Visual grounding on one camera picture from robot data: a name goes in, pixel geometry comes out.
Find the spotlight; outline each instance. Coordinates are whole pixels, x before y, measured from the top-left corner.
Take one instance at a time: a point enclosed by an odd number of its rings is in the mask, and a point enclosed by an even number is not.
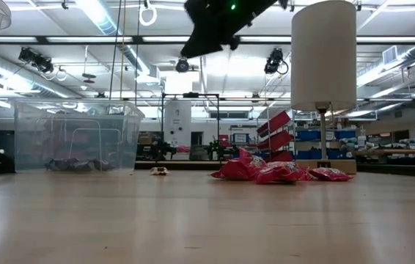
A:
[[[96,95],[95,98],[106,98],[105,92],[98,92],[98,95]]]
[[[266,59],[265,65],[265,73],[266,74],[274,74],[278,71],[279,66],[283,63],[282,57],[284,54],[282,53],[281,48],[275,48],[271,52],[269,58]]]
[[[31,64],[42,73],[52,73],[54,65],[51,63],[51,58],[45,58],[40,54],[33,52],[30,48],[22,48],[18,59],[26,64]]]
[[[175,70],[179,73],[186,73],[189,69],[190,69],[190,64],[184,57],[180,58],[178,60],[177,65],[175,66]]]
[[[34,61],[36,55],[37,54],[30,50],[30,48],[22,48],[20,54],[18,55],[18,59],[26,64],[29,64]]]

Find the clear plastic storage bin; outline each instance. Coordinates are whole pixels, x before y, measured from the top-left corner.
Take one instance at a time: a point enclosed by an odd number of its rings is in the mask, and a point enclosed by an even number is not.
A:
[[[65,99],[13,103],[17,172],[78,172],[67,167],[86,162],[93,163],[93,171],[134,169],[144,114],[133,103]]]

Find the red shelf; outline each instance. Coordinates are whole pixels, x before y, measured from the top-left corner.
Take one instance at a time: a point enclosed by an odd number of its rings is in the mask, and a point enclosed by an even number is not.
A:
[[[287,143],[291,142],[293,138],[290,136],[288,131],[279,132],[271,137],[271,151],[276,151],[280,147],[286,145]],[[258,150],[269,150],[269,139],[258,144]]]
[[[273,157],[273,160],[268,159],[268,162],[272,161],[292,161],[293,157],[289,154],[289,151],[283,150],[283,151],[277,151],[271,155]]]
[[[290,121],[289,115],[286,113],[286,111],[282,111],[281,113],[277,114],[275,117],[273,117],[269,121],[269,131],[268,131],[268,122],[266,122],[257,129],[258,135],[260,137],[265,137],[269,133],[274,132],[280,129],[281,127],[287,125],[289,121]]]

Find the metal frame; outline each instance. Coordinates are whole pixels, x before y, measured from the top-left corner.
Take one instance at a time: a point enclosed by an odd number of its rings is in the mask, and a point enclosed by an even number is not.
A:
[[[241,40],[242,37],[277,37],[279,38],[292,38],[292,35],[281,35],[281,34],[272,34],[272,35],[238,35],[240,37],[241,45],[290,45],[291,40],[288,41],[245,41]],[[123,37],[125,38],[124,44],[130,45],[184,45],[186,41],[182,40],[170,40],[171,37],[183,39],[188,39],[189,35],[118,35],[114,36],[115,39],[108,41],[109,36],[94,36],[94,35],[46,35],[46,36],[37,36],[37,35],[0,35],[0,45],[122,45]],[[165,40],[158,41],[147,41],[146,37],[159,37],[167,38]],[[397,40],[398,37],[404,37],[410,39],[415,36],[402,36],[402,35],[386,35],[386,36],[372,36],[372,35],[362,35],[357,36],[356,43],[357,45],[415,45],[414,41],[405,41]],[[66,41],[55,41],[53,38],[72,38],[73,40]],[[26,39],[35,39],[35,41],[25,41]]]

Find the stage light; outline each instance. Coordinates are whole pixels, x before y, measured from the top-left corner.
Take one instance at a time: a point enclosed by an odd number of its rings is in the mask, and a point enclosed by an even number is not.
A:
[[[175,70],[179,73],[186,73],[190,69],[190,64],[186,58],[179,58],[178,63],[175,66]]]

